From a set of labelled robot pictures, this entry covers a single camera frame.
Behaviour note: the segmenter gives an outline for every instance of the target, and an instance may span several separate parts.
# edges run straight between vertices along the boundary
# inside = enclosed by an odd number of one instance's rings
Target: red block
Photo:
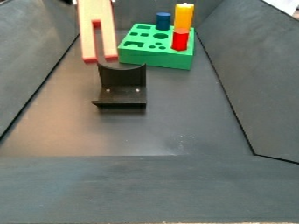
[[[97,63],[94,29],[101,28],[104,57],[117,60],[117,42],[110,0],[78,0],[78,29],[81,58],[85,63]]]
[[[176,28],[172,33],[172,49],[185,51],[188,47],[189,30]]]

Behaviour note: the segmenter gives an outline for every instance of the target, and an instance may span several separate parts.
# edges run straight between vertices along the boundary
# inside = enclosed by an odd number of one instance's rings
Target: black holder
[[[98,107],[145,107],[145,64],[112,68],[97,64],[101,89],[91,103]]]

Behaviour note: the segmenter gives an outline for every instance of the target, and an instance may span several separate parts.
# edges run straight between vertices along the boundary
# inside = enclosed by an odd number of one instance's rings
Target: white surface
[[[280,11],[290,16],[294,14],[294,9],[299,5],[299,0],[264,0],[264,2],[272,4]]]

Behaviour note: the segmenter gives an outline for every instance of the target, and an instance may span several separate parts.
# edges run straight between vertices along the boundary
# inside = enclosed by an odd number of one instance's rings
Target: green shape sorter
[[[190,28],[185,51],[172,49],[173,27],[168,31],[154,29],[154,24],[134,24],[118,50],[118,62],[146,64],[153,67],[170,67],[190,70],[193,53],[193,28]]]

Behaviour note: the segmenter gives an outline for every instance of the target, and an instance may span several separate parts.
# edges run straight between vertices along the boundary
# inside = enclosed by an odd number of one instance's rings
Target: cylinder
[[[160,31],[168,31],[170,28],[170,13],[157,12],[156,13],[156,25],[154,29]]]
[[[174,51],[185,51],[188,47],[189,30],[177,28],[172,33],[172,49]]]
[[[173,29],[189,30],[192,27],[193,4],[177,3],[174,5]]]

